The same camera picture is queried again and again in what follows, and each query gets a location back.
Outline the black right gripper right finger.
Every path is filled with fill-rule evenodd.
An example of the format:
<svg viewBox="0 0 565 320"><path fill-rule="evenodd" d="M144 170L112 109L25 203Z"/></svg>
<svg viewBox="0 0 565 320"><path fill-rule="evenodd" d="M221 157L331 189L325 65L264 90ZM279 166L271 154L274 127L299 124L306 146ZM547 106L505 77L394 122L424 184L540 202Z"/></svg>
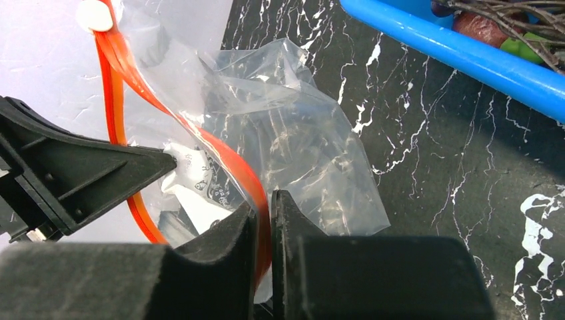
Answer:
<svg viewBox="0 0 565 320"><path fill-rule="evenodd" d="M329 236L288 191L271 198L275 319L494 319L471 254L449 237Z"/></svg>

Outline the clear zip top bag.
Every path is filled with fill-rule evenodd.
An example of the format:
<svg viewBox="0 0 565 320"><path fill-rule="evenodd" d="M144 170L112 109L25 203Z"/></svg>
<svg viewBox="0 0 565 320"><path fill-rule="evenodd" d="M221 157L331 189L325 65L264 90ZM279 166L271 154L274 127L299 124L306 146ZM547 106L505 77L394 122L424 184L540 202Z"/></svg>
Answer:
<svg viewBox="0 0 565 320"><path fill-rule="evenodd" d="M110 141L162 147L177 162L127 201L149 241L193 241L248 202L262 222L255 299L264 302L273 191L288 191L327 235L390 225L358 135L289 39L201 52L136 1L81 1L77 22L95 40Z"/></svg>

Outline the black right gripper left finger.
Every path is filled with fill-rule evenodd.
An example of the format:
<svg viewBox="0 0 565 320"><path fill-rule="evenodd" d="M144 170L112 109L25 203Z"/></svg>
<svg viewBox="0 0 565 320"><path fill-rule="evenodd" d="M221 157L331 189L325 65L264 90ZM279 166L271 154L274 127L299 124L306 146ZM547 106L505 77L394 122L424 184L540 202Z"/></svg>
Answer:
<svg viewBox="0 0 565 320"><path fill-rule="evenodd" d="M243 203L173 249L23 243L1 253L2 319L251 319L257 216Z"/></svg>

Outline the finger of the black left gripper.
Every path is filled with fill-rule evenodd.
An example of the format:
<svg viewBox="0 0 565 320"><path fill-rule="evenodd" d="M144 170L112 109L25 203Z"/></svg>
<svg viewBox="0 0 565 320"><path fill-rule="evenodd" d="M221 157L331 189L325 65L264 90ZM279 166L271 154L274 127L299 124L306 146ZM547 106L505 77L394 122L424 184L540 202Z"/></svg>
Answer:
<svg viewBox="0 0 565 320"><path fill-rule="evenodd" d="M160 149L80 136L1 98L1 232L13 242L71 235L176 166Z"/></svg>

